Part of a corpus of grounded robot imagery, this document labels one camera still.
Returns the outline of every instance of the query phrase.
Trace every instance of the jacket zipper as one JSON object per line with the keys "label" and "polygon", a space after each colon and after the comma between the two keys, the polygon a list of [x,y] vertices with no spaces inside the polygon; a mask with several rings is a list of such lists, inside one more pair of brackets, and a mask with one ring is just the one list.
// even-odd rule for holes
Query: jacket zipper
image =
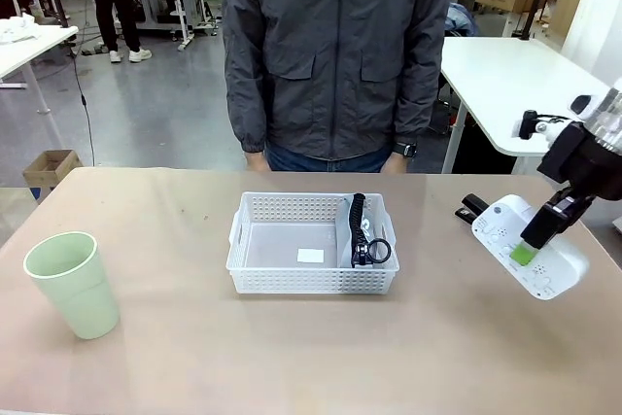
{"label": "jacket zipper", "polygon": [[339,76],[339,45],[341,43],[341,0],[337,0],[337,43],[334,47],[334,93],[332,97],[332,112],[330,122],[330,158],[334,158],[334,135],[337,130],[337,95],[338,95],[338,81]]}

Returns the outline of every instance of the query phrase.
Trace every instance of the black pants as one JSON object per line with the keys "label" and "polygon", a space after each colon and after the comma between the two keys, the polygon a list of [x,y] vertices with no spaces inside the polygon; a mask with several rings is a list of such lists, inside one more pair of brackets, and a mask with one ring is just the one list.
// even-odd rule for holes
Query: black pants
{"label": "black pants", "polygon": [[99,31],[101,31],[104,44],[110,51],[118,49],[113,5],[117,8],[117,15],[119,15],[125,43],[131,51],[139,51],[140,41],[138,40],[138,29],[134,21],[134,0],[95,0],[97,23],[99,24]]}

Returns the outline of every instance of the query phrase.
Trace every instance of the shoe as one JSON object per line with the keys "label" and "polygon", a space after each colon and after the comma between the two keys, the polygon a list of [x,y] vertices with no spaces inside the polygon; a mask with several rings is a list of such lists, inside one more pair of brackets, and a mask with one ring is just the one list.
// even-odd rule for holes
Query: shoe
{"label": "shoe", "polygon": [[119,51],[110,51],[110,63],[121,63],[123,54]]}
{"label": "shoe", "polygon": [[152,52],[145,49],[141,49],[138,52],[129,52],[129,61],[133,63],[142,62],[143,60],[147,60],[148,58],[152,58]]}

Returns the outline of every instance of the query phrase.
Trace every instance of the jacket pocket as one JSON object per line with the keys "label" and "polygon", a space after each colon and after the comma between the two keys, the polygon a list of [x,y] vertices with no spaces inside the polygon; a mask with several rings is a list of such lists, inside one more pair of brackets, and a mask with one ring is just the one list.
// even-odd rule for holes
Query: jacket pocket
{"label": "jacket pocket", "polygon": [[357,93],[360,131],[390,133],[403,67],[401,54],[365,54],[361,59],[361,84]]}
{"label": "jacket pocket", "polygon": [[313,123],[315,54],[292,48],[266,47],[265,68],[269,74],[267,108],[269,124],[288,131]]}

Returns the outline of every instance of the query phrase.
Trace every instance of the white label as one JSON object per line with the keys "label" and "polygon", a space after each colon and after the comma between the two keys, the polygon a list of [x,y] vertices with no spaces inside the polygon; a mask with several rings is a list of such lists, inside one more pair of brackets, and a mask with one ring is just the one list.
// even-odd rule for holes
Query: white label
{"label": "white label", "polygon": [[298,249],[298,262],[324,262],[324,250]]}

